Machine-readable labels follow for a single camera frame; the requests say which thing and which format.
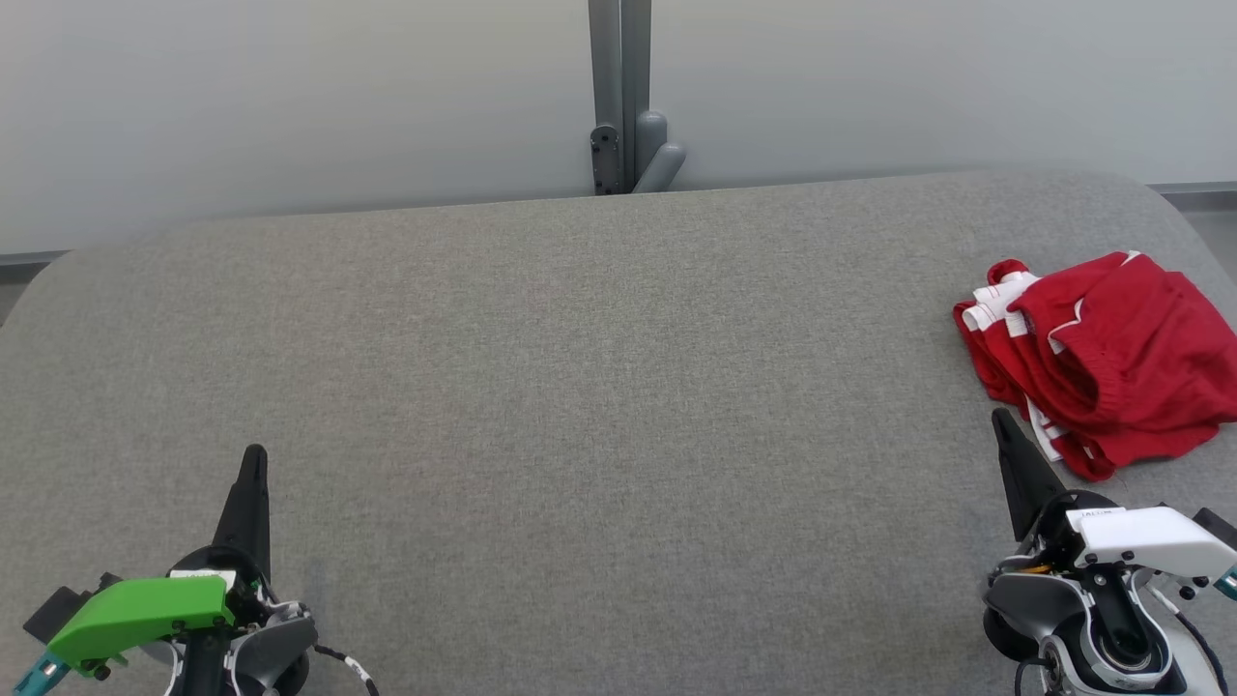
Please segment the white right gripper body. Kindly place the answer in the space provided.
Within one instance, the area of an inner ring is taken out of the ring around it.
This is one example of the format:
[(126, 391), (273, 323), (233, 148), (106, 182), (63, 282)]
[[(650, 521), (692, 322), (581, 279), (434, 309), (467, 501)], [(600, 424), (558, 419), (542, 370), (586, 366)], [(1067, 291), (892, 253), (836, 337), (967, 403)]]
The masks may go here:
[(1092, 492), (1056, 494), (1016, 553), (1016, 572), (1149, 571), (1183, 586), (1232, 586), (1235, 564), (1235, 528), (1215, 512), (1131, 509)]

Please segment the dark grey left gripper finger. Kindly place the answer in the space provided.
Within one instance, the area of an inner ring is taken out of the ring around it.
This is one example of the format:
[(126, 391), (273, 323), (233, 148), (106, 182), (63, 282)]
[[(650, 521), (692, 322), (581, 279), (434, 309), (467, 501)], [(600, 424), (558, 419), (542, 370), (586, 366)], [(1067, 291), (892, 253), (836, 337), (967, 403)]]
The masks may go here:
[(247, 558), (263, 581), (271, 579), (271, 519), (267, 451), (247, 445), (216, 523), (213, 545)]

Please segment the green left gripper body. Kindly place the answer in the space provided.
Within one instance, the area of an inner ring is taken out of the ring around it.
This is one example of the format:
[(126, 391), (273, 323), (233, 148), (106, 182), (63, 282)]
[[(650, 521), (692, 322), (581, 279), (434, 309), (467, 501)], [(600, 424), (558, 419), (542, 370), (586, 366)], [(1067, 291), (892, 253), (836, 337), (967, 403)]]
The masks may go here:
[(45, 676), (105, 680), (139, 648), (228, 651), (273, 613), (268, 581), (228, 546), (200, 546), (160, 577), (104, 574), (95, 591), (58, 588), (45, 603)]

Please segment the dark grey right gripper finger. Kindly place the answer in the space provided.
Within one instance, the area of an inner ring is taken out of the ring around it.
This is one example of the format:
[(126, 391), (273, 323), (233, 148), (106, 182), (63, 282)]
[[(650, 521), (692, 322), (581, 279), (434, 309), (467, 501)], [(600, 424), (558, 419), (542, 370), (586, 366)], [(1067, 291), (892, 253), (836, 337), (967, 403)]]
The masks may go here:
[(1044, 507), (1061, 494), (1065, 486), (1011, 410), (1003, 407), (992, 410), (992, 430), (1012, 532), (1016, 541), (1024, 541), (1035, 529)]

